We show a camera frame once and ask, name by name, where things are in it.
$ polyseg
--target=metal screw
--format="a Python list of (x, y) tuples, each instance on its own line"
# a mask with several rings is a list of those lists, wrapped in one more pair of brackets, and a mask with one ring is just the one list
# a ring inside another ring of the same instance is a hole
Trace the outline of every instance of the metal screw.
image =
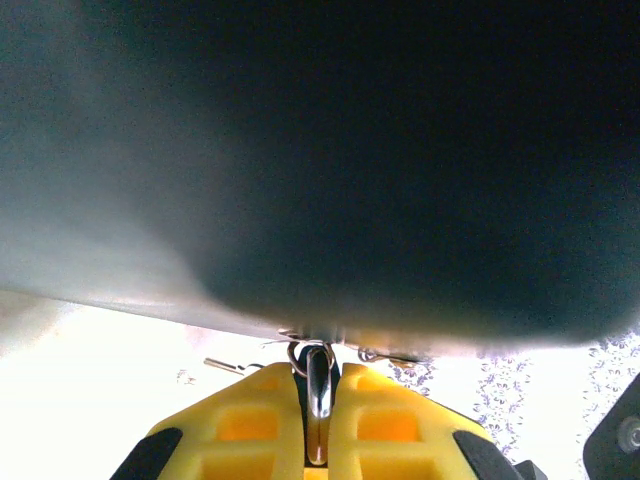
[(618, 446), (624, 453), (640, 450), (640, 418), (627, 417), (618, 427)]

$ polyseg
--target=yellow plastic block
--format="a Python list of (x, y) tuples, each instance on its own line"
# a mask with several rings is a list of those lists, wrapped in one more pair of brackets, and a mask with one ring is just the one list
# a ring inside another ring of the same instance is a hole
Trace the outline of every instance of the yellow plastic block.
[(167, 418), (149, 435), (169, 427), (183, 436), (158, 480), (305, 478), (302, 417), (289, 363), (259, 370)]
[(330, 480), (476, 480), (453, 433), (473, 421), (362, 365), (345, 364), (329, 430)]

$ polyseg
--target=metal pin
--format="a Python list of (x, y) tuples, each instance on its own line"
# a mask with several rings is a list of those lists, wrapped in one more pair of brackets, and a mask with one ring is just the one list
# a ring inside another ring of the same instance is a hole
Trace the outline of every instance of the metal pin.
[(246, 367), (243, 367), (242, 365), (231, 365), (229, 363), (221, 362), (220, 360), (216, 360), (214, 358), (205, 358), (204, 364), (208, 365), (209, 367), (219, 368), (220, 370), (235, 373), (243, 377), (246, 375), (246, 370), (250, 367), (257, 369), (264, 368), (264, 365), (260, 365), (259, 363), (251, 363)]
[(362, 348), (358, 350), (358, 359), (361, 362), (365, 363), (379, 362), (380, 360), (389, 360), (393, 366), (401, 368), (403, 370), (411, 370), (418, 365), (418, 362), (413, 360), (398, 358), (391, 355), (382, 355), (380, 353), (375, 353), (371, 350)]

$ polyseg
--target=metal ring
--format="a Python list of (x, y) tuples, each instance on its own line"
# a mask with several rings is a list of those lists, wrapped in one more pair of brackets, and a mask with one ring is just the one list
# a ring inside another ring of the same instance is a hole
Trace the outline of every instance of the metal ring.
[(305, 372), (302, 369), (302, 367), (300, 366), (300, 363), (298, 362), (298, 359), (296, 358), (296, 347), (301, 343), (304, 343), (307, 345), (319, 345), (323, 347), (327, 351), (327, 354), (329, 356), (329, 368), (330, 369), (333, 368), (333, 365), (336, 363), (336, 355), (335, 353), (333, 353), (333, 348), (331, 348), (331, 344), (327, 342), (323, 342), (321, 340), (305, 340), (302, 342), (293, 341), (293, 342), (290, 342), (289, 346), (287, 347), (287, 356), (289, 357), (289, 363), (291, 363), (291, 366), (293, 367), (293, 369), (296, 371), (298, 375), (300, 375), (302, 378), (307, 378), (307, 372)]

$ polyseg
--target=metal hook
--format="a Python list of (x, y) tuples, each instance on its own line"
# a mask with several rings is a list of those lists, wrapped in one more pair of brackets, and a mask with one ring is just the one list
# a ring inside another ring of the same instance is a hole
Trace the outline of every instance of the metal hook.
[(307, 353), (307, 458), (316, 466), (328, 458), (333, 362), (335, 356), (324, 346)]

